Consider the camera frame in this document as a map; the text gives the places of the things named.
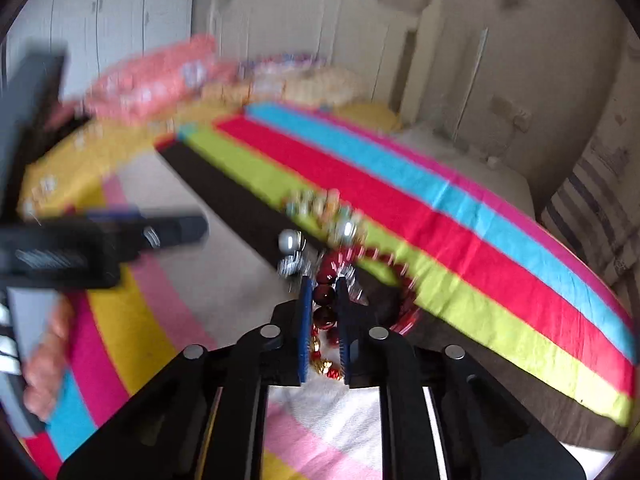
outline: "bed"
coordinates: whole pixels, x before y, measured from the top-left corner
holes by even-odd
[[[442,0],[416,15],[376,0],[214,0],[210,27],[226,57],[319,52],[413,123],[442,12]],[[88,180],[53,209],[196,205],[210,235],[202,247],[127,266],[118,289],[73,297],[65,391],[47,432],[26,441],[47,475],[184,346],[232,344],[289,297],[274,272],[278,233],[302,229],[318,249],[326,238],[282,213],[283,198],[297,189],[340,190],[364,212],[367,243],[420,276],[413,343],[463,346],[559,440],[581,448],[574,452],[587,456],[585,468],[618,449],[634,398],[630,316],[526,212],[473,176],[331,112],[194,102],[164,120],[176,139],[117,169],[107,165],[102,182]],[[92,129],[97,138],[96,128],[89,123],[74,136]],[[107,142],[104,130],[98,137]],[[381,312],[397,301],[385,269],[368,262],[357,273]],[[274,390],[264,478],[380,478],[378,410],[375,392],[352,394],[320,376],[297,393]]]

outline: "striped fabric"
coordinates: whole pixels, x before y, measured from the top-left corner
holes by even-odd
[[[619,445],[634,393],[630,317],[526,216],[430,159],[321,114],[254,105],[183,131],[163,158],[141,156],[76,204],[197,205],[210,237],[202,248],[127,266],[118,289],[72,298],[78,326],[63,397],[47,433],[27,442],[50,478],[180,349],[231,344],[287,299],[273,241],[290,225],[277,209],[294,189],[335,187],[363,210],[367,243],[393,251],[419,277],[424,323],[514,393],[524,384],[517,396],[559,438]],[[296,221],[321,238],[312,221]],[[388,269],[363,263],[360,272],[370,298],[367,287],[391,290]],[[437,336],[418,342],[440,344]],[[325,378],[274,388],[264,478],[381,478],[377,413],[375,391],[349,392]]]

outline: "white headboard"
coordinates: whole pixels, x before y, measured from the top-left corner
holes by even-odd
[[[283,52],[317,52],[359,74],[369,98],[390,103],[408,32],[415,50],[402,91],[400,114],[415,121],[440,31],[442,0],[420,13],[382,6],[378,0],[213,0],[209,31],[220,55],[249,59]]]

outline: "magenta stripe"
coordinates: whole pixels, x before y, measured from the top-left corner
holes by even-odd
[[[100,427],[129,400],[129,394],[104,347],[86,293],[73,292],[68,297],[76,310],[69,364],[84,404]]]
[[[102,184],[108,205],[127,205],[127,197],[117,176]],[[201,344],[212,350],[216,348],[213,338],[203,329],[191,309],[182,301],[171,281],[151,254],[143,254],[139,260],[129,264],[136,284],[145,298],[148,309],[166,333],[176,350],[190,344]]]
[[[380,480],[382,471],[322,440],[277,404],[270,404],[264,447],[308,480]]]
[[[398,155],[402,155],[404,158],[407,158],[416,164],[419,164],[432,173],[439,174],[442,178],[449,180],[454,186],[464,190],[476,200],[483,202],[500,216],[507,219],[510,223],[514,224],[521,231],[526,233],[530,238],[533,238],[540,245],[546,248],[553,256],[564,263],[565,266],[583,280],[583,282],[589,286],[591,290],[593,290],[629,328],[633,328],[631,316],[620,305],[620,302],[616,299],[613,291],[610,290],[610,288],[589,267],[587,267],[582,260],[575,256],[575,254],[540,227],[535,220],[523,214],[519,209],[508,203],[506,200],[460,175],[457,171],[441,165],[439,162],[428,156],[412,152],[409,148],[400,146],[391,139],[376,136],[356,124],[327,115],[324,112],[304,110],[302,108],[294,109],[297,113],[312,116],[318,120],[345,128],[351,133],[365,137],[372,142],[375,142],[376,144],[396,152]]]

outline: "red stripe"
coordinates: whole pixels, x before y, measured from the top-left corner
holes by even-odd
[[[60,460],[58,452],[53,447],[49,435],[45,432],[40,433],[33,438],[26,439],[24,445],[44,476],[49,480],[55,480],[62,466],[62,460]]]
[[[439,164],[436,160],[429,158],[428,156],[420,155],[419,153],[412,152],[412,150],[399,146],[392,140],[385,137],[373,135],[372,133],[351,124],[348,121],[339,119],[334,116],[327,115],[324,112],[312,112],[309,110],[295,109],[296,113],[305,114],[315,118],[316,120],[325,121],[334,126],[339,126],[350,131],[352,134],[357,134],[361,137],[365,137],[385,149],[401,155],[404,158],[422,166],[423,168],[431,171],[432,173],[439,174],[441,177],[449,180],[454,186],[466,191],[469,195],[476,200],[483,202],[489,206],[495,212],[497,212],[503,218],[506,218],[510,223],[514,224],[521,229],[524,233],[533,238],[540,245],[542,245],[547,251],[549,251],[558,260],[564,263],[569,269],[571,269],[581,280],[586,283],[591,290],[593,290],[600,299],[613,311],[616,315],[625,323],[629,328],[634,330],[634,323],[631,315],[620,305],[620,302],[616,298],[613,291],[575,254],[568,250],[558,240],[553,238],[544,229],[540,228],[537,222],[525,214],[519,209],[500,198],[491,191],[484,187],[478,186],[475,182],[460,175],[457,171],[452,170]]]
[[[73,292],[69,300],[76,309],[76,328],[69,362],[82,399],[99,428],[129,400],[95,324],[85,292]]]
[[[340,189],[343,199],[371,219],[436,258],[617,390],[632,395],[632,364],[604,334],[545,283],[469,229],[357,168],[276,130],[245,118],[234,118],[216,127],[318,186]]]

